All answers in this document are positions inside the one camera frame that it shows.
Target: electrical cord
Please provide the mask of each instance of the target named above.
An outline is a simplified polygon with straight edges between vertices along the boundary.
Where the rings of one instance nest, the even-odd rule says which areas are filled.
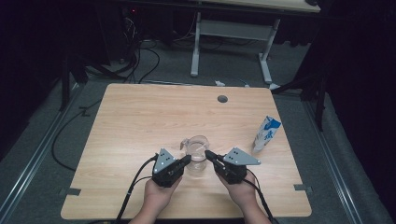
[[[131,58],[131,61],[129,61],[126,66],[114,71],[113,73],[119,75],[120,73],[126,72],[129,69],[133,68],[135,63],[136,63],[136,56],[133,55],[132,58]],[[91,75],[94,75],[94,76],[103,76],[104,75],[103,73],[95,72],[95,71],[91,70],[88,67],[85,67],[85,72],[87,72],[87,73],[89,73]]]
[[[257,187],[259,188],[259,190],[262,190],[262,188],[260,187],[260,182],[259,182],[259,178],[257,178],[257,176],[255,176],[254,174],[253,174],[253,172],[251,172],[251,170],[249,170],[249,169],[247,169],[253,176],[254,176],[254,178],[256,179],[256,183],[257,183]]]
[[[195,34],[194,35],[190,35],[190,36],[189,36],[189,34],[191,33],[192,28],[194,27],[196,17],[197,17],[197,12],[194,13],[194,17],[192,18],[192,23],[191,23],[191,26],[190,26],[190,30],[185,35],[183,35],[181,38],[174,39],[173,40],[174,42],[177,42],[179,40],[184,40],[184,39],[190,39],[191,37],[195,36]]]
[[[136,180],[136,182],[134,183],[134,186],[135,186],[137,183],[139,183],[141,180],[149,179],[149,178],[152,178],[152,176],[149,175],[149,176],[145,176],[145,177],[142,177],[142,178]],[[103,222],[109,222],[109,224],[111,224],[113,221],[114,221],[114,220],[95,220],[95,221],[91,221],[91,222],[89,222],[89,223],[87,223],[87,224],[96,224],[96,223],[105,224],[105,223],[103,223]]]
[[[134,83],[136,83],[136,80],[134,78],[134,71],[136,70],[137,66],[140,64],[140,58],[141,58],[140,57],[140,55],[141,55],[141,53],[140,53],[141,48],[140,47],[141,47],[141,45],[142,45],[142,42],[139,42],[139,46],[137,48],[137,62],[136,62],[136,65],[134,66],[134,69],[132,69],[131,73],[125,78],[124,83],[126,83],[128,81],[128,78],[131,78],[129,80],[129,83],[131,83],[132,78],[134,79]]]
[[[145,49],[145,50],[148,50],[148,51],[151,51],[152,53],[154,53],[154,54],[157,56],[158,61],[157,61],[157,63],[155,64],[155,66],[154,66],[151,70],[149,70],[145,75],[143,75],[143,76],[139,79],[138,84],[141,84],[143,78],[145,78],[146,76],[148,76],[152,71],[154,71],[154,70],[158,67],[158,64],[160,64],[160,55],[158,55],[157,52],[155,52],[155,51],[152,50],[152,49]]]
[[[220,40],[219,41],[219,43],[218,43],[218,45],[217,46],[215,46],[214,48],[205,48],[204,46],[202,46],[202,44],[200,43],[200,49],[206,49],[206,50],[215,50],[215,49],[219,49],[222,45],[223,45],[223,41],[222,40]]]
[[[276,224],[276,223],[278,223],[278,221],[273,217],[273,215],[272,215],[272,213],[271,213],[271,211],[270,211],[270,208],[268,207],[268,204],[267,204],[267,202],[265,201],[265,199],[264,199],[264,195],[262,195],[262,191],[255,185],[255,184],[253,184],[252,182],[250,182],[250,181],[248,181],[248,180],[246,180],[246,179],[243,179],[243,181],[244,182],[246,182],[246,183],[248,183],[251,187],[253,187],[255,190],[257,190],[257,192],[259,193],[259,196],[260,196],[260,200],[262,201],[262,206],[264,207],[264,210],[265,210],[265,212],[267,213],[267,215],[268,215],[268,219],[270,219],[270,221],[272,222],[272,223],[274,223],[274,224]]]
[[[139,177],[139,175],[140,175],[140,173],[142,172],[142,170],[143,170],[150,162],[156,161],[157,159],[158,159],[158,154],[156,153],[155,156],[151,157],[151,158],[148,159],[145,163],[143,163],[143,165],[142,165],[142,166],[140,167],[140,169],[137,171],[136,175],[134,176],[134,180],[132,181],[132,184],[131,184],[131,186],[129,187],[128,192],[127,192],[127,194],[126,194],[126,196],[125,196],[125,199],[124,199],[124,201],[123,201],[123,203],[122,203],[122,207],[121,207],[121,210],[120,210],[120,212],[119,212],[119,215],[117,216],[117,219],[116,219],[115,224],[119,224],[119,223],[120,223],[122,214],[123,214],[123,212],[125,211],[126,205],[128,204],[128,201],[129,201],[129,198],[131,197],[132,190],[134,190],[134,185],[135,185],[138,181],[140,181],[141,179],[144,179],[145,177],[139,179],[138,181],[136,181],[136,179]]]
[[[194,43],[195,43],[195,40],[193,39],[193,35],[192,36],[190,36],[189,38],[185,38],[185,39],[180,39],[180,40],[178,40],[178,41],[174,41],[173,43],[174,44],[176,44],[176,45],[178,45],[178,46],[181,46],[181,47],[191,47],[191,46],[193,46],[194,45]]]
[[[236,46],[247,46],[247,45],[251,45],[256,42],[259,42],[259,40],[249,39],[249,40],[246,40],[246,42],[244,42],[244,43],[238,43],[236,41],[232,41],[233,39],[234,38],[224,38],[223,41],[224,41],[224,43],[227,43],[230,45],[236,45]]]
[[[152,46],[150,46],[150,47],[145,47],[145,48],[141,48],[141,49],[154,49],[154,48],[157,47],[157,45],[158,45],[157,40],[155,40],[155,39],[146,39],[146,40],[143,40],[143,41],[142,41],[142,44],[143,44],[144,42],[153,42],[154,44],[153,44]]]
[[[52,158],[53,158],[59,165],[61,165],[63,168],[65,168],[65,169],[67,169],[67,170],[70,170],[70,171],[72,171],[72,172],[75,172],[75,171],[76,171],[75,168],[72,168],[72,167],[70,167],[70,166],[68,166],[68,165],[65,165],[64,163],[62,163],[61,161],[59,161],[58,158],[56,157],[56,154],[55,154],[55,144],[56,144],[56,140],[58,139],[59,135],[61,135],[61,133],[62,133],[62,131],[64,130],[64,128],[65,128],[71,121],[73,121],[73,120],[74,120],[75,118],[77,118],[79,115],[81,115],[81,114],[83,114],[84,112],[86,112],[86,111],[87,111],[88,109],[90,109],[91,107],[93,107],[93,106],[99,104],[101,101],[102,101],[102,99],[100,99],[100,100],[96,101],[95,103],[93,103],[92,105],[90,105],[90,106],[84,108],[84,110],[82,110],[81,112],[77,113],[75,116],[73,116],[73,118],[71,118],[70,120],[68,120],[68,121],[64,124],[64,126],[62,126],[62,128],[59,130],[59,132],[56,133],[56,135],[55,135],[55,137],[54,137],[54,139],[53,139],[53,141],[52,141],[52,145],[51,145],[51,155],[52,155]]]

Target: gray carpet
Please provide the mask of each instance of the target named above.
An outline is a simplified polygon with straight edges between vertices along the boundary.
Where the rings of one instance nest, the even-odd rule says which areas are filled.
[[[247,83],[251,87],[268,87],[263,82],[257,58],[262,43],[223,44],[219,48],[217,43],[203,43],[198,77],[190,77],[192,47],[188,45],[189,42],[175,44],[172,47],[166,47],[161,43],[155,45],[152,50],[159,54],[161,60],[159,66],[143,82],[155,80],[214,86],[215,80],[219,80],[226,86],[244,86]],[[154,43],[148,42],[144,46],[154,46]],[[309,46],[291,48],[287,43],[272,47],[269,68],[276,84],[286,84],[293,79],[308,48]],[[154,53],[142,49],[141,61],[135,71],[136,79],[146,74],[156,62],[157,56]],[[116,69],[118,66],[120,65],[114,63],[111,68]],[[117,81],[90,76],[90,81],[72,105],[64,123],[81,112],[81,106],[89,106],[100,100],[108,83],[112,82]],[[60,84],[53,89],[46,102],[31,117],[29,126],[18,142],[1,161],[1,202],[11,192],[46,130],[55,119],[60,107],[61,90]],[[310,217],[282,217],[278,218],[278,221],[279,223],[349,223],[326,166],[316,129],[306,112],[305,103],[300,101],[296,93],[298,91],[287,91],[275,95],[275,100],[303,183],[312,189],[307,195],[313,212]],[[64,164],[77,167],[98,108],[99,104],[87,111],[89,116],[78,116],[73,119],[57,138],[55,153]],[[323,135],[355,199],[363,223],[392,223],[356,159],[332,109],[329,97],[326,99],[323,127]],[[87,220],[63,220],[60,216],[64,203],[62,192],[70,186],[73,174],[57,164],[49,152],[23,193],[8,223],[88,223]]]

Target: hand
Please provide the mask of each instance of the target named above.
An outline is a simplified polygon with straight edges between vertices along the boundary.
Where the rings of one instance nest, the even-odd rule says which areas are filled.
[[[241,209],[246,224],[271,224],[268,217],[260,209],[256,200],[256,190],[246,182],[240,184],[229,185],[227,181],[218,175],[221,183],[227,188],[231,199]],[[247,172],[245,179],[251,183],[255,183],[254,175]]]
[[[231,199],[233,199],[236,205],[243,208],[247,205],[257,203],[256,190],[248,183],[242,182],[240,184],[230,185],[223,177],[221,177],[219,174],[217,175],[221,183],[225,186],[225,188],[227,188]],[[255,184],[255,178],[251,172],[247,172],[247,176],[245,176],[245,179]]]
[[[157,216],[169,204],[181,177],[172,185],[171,188],[158,186],[152,179],[146,182],[145,197],[139,213],[130,222],[139,224],[154,223]]]
[[[143,206],[157,211],[158,215],[171,201],[172,194],[181,181],[181,177],[172,185],[171,188],[158,186],[152,179],[146,182],[145,199]]]

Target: glass cup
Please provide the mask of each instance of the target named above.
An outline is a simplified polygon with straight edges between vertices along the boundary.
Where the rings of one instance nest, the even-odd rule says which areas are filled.
[[[191,162],[187,168],[191,171],[203,171],[206,168],[205,151],[209,149],[209,142],[203,135],[196,135],[190,139],[184,139],[180,144],[180,150],[186,148],[186,155],[191,155]]]

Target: wooden table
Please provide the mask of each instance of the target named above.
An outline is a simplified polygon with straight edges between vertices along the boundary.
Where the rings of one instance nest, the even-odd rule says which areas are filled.
[[[228,98],[218,101],[219,95]],[[81,156],[62,217],[109,219],[120,211],[125,193],[141,165],[166,148],[180,159],[184,138],[205,135],[210,149],[226,154],[239,147],[251,154],[252,143],[265,116],[280,120],[272,93],[264,88],[110,84]],[[259,166],[248,166],[259,178],[262,193],[275,217],[311,214],[283,126],[265,149],[254,157]],[[183,180],[160,218],[241,217],[226,188],[207,161],[206,169]],[[150,163],[140,177],[151,175]],[[132,218],[143,202],[145,181],[132,193],[123,218]]]

